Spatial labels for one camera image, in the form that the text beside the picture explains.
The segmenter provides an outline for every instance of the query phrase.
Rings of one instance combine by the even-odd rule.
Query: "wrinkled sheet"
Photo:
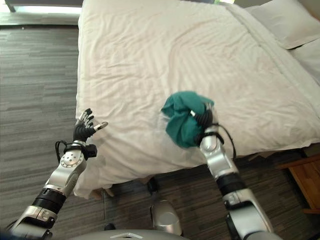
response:
[[[160,109],[177,91],[214,100],[238,155],[320,142],[320,87],[235,5],[85,0],[78,45],[76,116],[91,108],[109,125],[92,138],[98,155],[77,196],[205,164],[198,148],[179,148],[165,132]]]

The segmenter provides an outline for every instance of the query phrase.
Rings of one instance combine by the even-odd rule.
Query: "white bed sheet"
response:
[[[165,132],[160,109],[177,91],[215,101],[238,155],[320,142],[320,87],[237,6],[85,0],[78,63],[76,115],[91,108],[109,126],[93,136],[98,156],[87,161],[77,196],[205,163]]]

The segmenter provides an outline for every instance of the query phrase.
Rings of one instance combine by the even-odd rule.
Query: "gray carpet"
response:
[[[77,90],[76,29],[0,30],[0,226],[15,220],[32,203],[57,166],[54,143],[70,141]],[[293,161],[293,151],[269,159],[237,161],[274,226],[285,240],[306,240],[320,229],[317,215],[305,215],[299,190],[274,164]],[[226,210],[206,166],[156,177],[162,195],[194,240],[229,239]],[[118,228],[151,228],[150,196],[137,181],[113,187],[104,201],[67,199],[52,229],[56,239]]]

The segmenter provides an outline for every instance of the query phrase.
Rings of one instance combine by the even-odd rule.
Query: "mattress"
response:
[[[85,0],[79,19],[76,117],[91,108],[96,158],[74,193],[206,161],[166,134],[177,91],[214,100],[238,155],[320,142],[320,87],[248,12],[178,0]],[[232,155],[231,144],[225,148]]]

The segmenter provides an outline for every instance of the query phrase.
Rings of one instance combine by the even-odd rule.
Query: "robot forearm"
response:
[[[217,131],[217,126],[205,130],[207,133]],[[267,215],[240,178],[236,165],[227,156],[220,140],[214,135],[206,136],[199,147],[222,194],[224,206],[229,211],[226,223],[232,239],[246,239],[256,232],[272,233],[273,228]],[[270,236],[267,239],[280,239],[276,235],[277,238]]]
[[[52,172],[40,194],[28,206],[10,229],[12,235],[26,239],[39,239],[50,236],[57,220],[58,212],[73,191],[78,177],[86,169],[86,160],[95,157],[95,145],[86,145],[87,138],[108,123],[92,127],[92,111],[87,109],[76,122],[73,142],[64,149],[58,167]]]

